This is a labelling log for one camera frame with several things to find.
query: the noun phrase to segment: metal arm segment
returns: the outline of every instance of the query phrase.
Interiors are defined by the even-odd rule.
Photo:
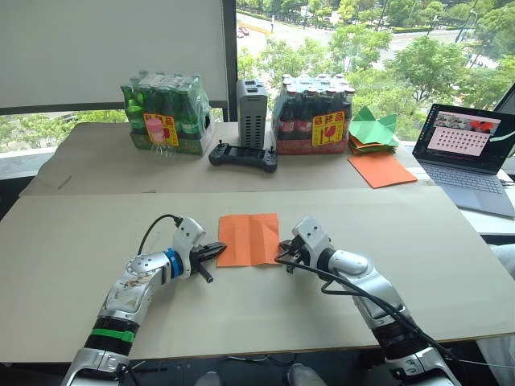
[[[222,243],[201,246],[205,230],[194,219],[184,218],[173,238],[174,248],[139,255],[107,294],[97,322],[75,356],[62,386],[118,384],[129,366],[129,353],[152,297],[172,278],[188,278],[199,272],[207,282],[211,275],[201,262],[225,249]]]
[[[375,269],[369,257],[336,250],[331,239],[315,218],[308,216],[293,229],[292,244],[298,248],[304,264],[333,273],[393,306],[411,322],[406,305],[396,289]],[[342,284],[348,290],[352,288]],[[427,385],[460,386],[438,351],[419,336],[408,331],[371,300],[353,296],[354,303],[385,353],[391,374],[399,380]]]

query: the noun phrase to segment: window sill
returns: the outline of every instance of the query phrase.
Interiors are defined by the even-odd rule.
[[[33,177],[56,152],[56,147],[0,153],[0,180]]]

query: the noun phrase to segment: window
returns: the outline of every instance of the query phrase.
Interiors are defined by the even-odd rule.
[[[221,109],[213,109],[223,121]],[[0,153],[57,147],[81,122],[127,122],[123,110],[65,111],[0,116]]]
[[[515,82],[515,1],[237,0],[237,28],[238,78],[273,100],[282,74],[343,73],[405,141],[433,103],[493,109]]]

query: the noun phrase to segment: laptop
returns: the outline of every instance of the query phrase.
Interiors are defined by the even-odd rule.
[[[458,207],[514,217],[496,176],[514,143],[514,115],[432,105],[413,156]]]

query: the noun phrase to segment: laptop keyboard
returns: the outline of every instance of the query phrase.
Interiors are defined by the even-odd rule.
[[[458,187],[468,187],[480,191],[490,191],[500,194],[502,186],[491,176],[467,173],[461,170],[444,169],[438,166],[424,164],[424,170],[437,183],[446,183]]]

